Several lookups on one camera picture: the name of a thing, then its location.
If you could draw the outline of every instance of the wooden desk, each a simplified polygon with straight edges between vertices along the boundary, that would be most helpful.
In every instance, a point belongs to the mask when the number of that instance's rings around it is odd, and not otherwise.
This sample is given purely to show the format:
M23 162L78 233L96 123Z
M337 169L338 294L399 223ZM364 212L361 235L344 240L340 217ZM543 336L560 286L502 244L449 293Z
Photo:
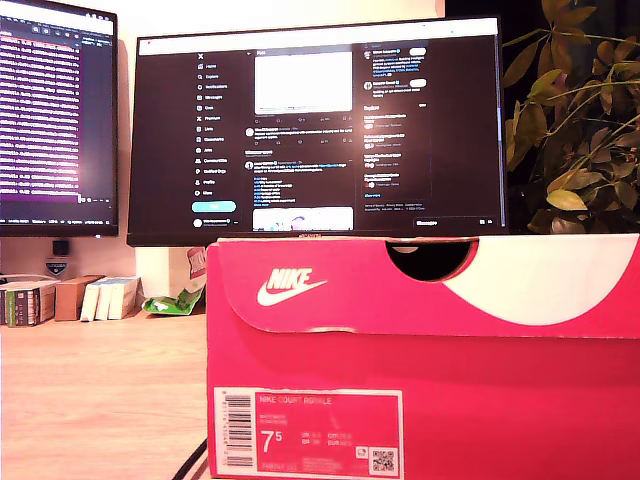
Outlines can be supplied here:
M2 327L3 479L173 477L207 435L205 317L147 317Z

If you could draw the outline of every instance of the computer monitor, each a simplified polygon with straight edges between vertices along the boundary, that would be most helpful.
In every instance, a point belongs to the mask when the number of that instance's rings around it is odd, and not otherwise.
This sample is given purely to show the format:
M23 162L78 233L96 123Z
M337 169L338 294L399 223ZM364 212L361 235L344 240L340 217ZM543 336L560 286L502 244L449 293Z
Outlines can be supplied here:
M0 236L117 235L117 19L0 1Z
M138 39L130 245L507 231L497 18Z

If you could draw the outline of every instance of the monitor bezel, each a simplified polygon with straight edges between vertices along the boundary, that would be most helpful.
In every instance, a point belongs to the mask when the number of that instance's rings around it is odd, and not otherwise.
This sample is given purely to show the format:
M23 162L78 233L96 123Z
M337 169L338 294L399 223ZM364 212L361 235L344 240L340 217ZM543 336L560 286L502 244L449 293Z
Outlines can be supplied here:
M65 225L37 224L37 225L0 225L0 238L2 237L117 237L120 233L120 209L118 199L118 15L114 12L106 12L93 7L81 7L66 3L52 2L50 0L6 0L11 3L25 4L33 7L48 8L51 10L65 11L69 13L86 13L90 11L96 15L107 16L113 20L113 55L112 55L112 125L113 125L113 159L112 159L112 194L113 218L110 225Z
M196 32L196 33L183 33L183 34L166 34L166 35L148 35L138 37L136 42L136 66L135 75L138 74L138 60L140 57L140 43L147 40L157 40L165 38L189 38L189 37L203 37L203 36L221 36L232 34L246 34L252 35L256 33L267 32L286 32L286 31L301 31L301 30L331 30L340 27L361 27L371 25L393 25L403 23L423 23L423 22L444 22L452 20L475 20L475 19L495 19L498 26L497 42L498 42L498 69L499 69L499 92L500 92L500 125L502 140L502 156L500 162L502 163L502 198L504 199L504 215L505 226L500 227L499 230L492 230L486 235L508 235L509 232L509 209L508 209L508 186L507 186L507 146L506 146L506 130L505 130L505 118L504 118L504 67L502 58L502 25L500 15L471 15L464 17L443 17L443 18L412 18L412 19L399 19L399 20L385 20L374 22L361 22L361 23L340 23L340 24L324 24L324 25L305 25L297 27L283 27L283 28L264 28L264 29L250 29L250 30L224 30L217 32ZM135 152L135 124L136 124L136 102L135 98L137 91L134 90L134 104L133 104L133 130L132 130L132 143L131 143L131 178L130 185L133 187L133 175L137 170L136 163L133 160ZM170 231L164 233L144 233L144 232L132 232L131 231L131 193L129 194L129 216L127 222L127 244L132 247L188 247L188 246L207 246L217 241L218 238L245 238L245 239L279 239L279 238L339 238L339 237L373 237L373 238L385 238L394 242L412 242L412 241L443 241L445 239L461 239L461 238L477 238L480 234L478 232L469 233L468 230L462 228L459 234L452 233L449 235L443 235L436 233L433 236L424 235L424 233L418 235L417 232L412 231L399 231L399 230L349 230L349 231L306 231L306 232L236 232L229 230L220 230L216 233L215 228L207 228L202 231L194 231L188 233L171 233Z

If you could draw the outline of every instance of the nike shoe box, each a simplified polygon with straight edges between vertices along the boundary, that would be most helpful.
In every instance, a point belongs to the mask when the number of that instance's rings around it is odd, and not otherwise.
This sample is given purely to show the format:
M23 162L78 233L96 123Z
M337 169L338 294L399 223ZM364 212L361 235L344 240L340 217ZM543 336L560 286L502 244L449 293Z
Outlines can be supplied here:
M207 258L213 478L640 478L638 235L482 237L431 281L384 239Z

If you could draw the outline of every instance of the stack of books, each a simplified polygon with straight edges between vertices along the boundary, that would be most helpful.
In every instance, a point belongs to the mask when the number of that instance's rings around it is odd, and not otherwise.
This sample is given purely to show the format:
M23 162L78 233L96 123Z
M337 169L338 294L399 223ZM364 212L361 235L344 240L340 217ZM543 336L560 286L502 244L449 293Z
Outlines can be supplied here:
M139 277L107 277L87 285L80 320L119 320L136 304Z
M38 325L55 313L58 280L11 282L0 285L0 325Z

